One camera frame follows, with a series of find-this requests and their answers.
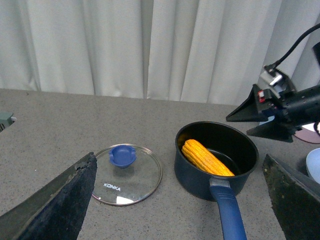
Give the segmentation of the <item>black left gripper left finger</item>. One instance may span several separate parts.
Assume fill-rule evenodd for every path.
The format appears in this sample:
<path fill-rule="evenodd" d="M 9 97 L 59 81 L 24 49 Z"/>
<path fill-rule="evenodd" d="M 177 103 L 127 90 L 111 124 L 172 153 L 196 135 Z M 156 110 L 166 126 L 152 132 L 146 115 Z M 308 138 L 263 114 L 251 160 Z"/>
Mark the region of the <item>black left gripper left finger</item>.
<path fill-rule="evenodd" d="M 2 240 L 76 240 L 94 190 L 97 159 L 82 157 L 0 217 Z"/>

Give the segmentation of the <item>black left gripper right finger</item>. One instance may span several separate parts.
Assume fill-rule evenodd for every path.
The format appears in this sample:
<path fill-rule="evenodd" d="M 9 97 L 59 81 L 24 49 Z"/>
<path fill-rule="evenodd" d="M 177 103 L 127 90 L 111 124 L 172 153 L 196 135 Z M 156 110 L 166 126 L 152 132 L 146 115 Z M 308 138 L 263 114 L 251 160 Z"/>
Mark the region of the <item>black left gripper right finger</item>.
<path fill-rule="evenodd" d="M 320 184 L 267 154 L 262 165 L 273 212 L 287 240 L 320 238 Z"/>

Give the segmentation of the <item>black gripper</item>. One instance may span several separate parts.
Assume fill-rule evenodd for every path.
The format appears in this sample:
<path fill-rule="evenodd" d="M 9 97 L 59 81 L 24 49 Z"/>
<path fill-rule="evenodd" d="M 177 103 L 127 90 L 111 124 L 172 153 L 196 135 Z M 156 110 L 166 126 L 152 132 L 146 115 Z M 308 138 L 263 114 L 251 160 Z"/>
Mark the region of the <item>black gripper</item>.
<path fill-rule="evenodd" d="M 254 84 L 248 98 L 227 115 L 226 120 L 263 122 L 249 129 L 247 135 L 292 143 L 292 136 L 301 131 L 303 125 L 320 120 L 320 86 L 288 93 L 280 99 L 280 105 L 274 106 L 272 92 Z"/>

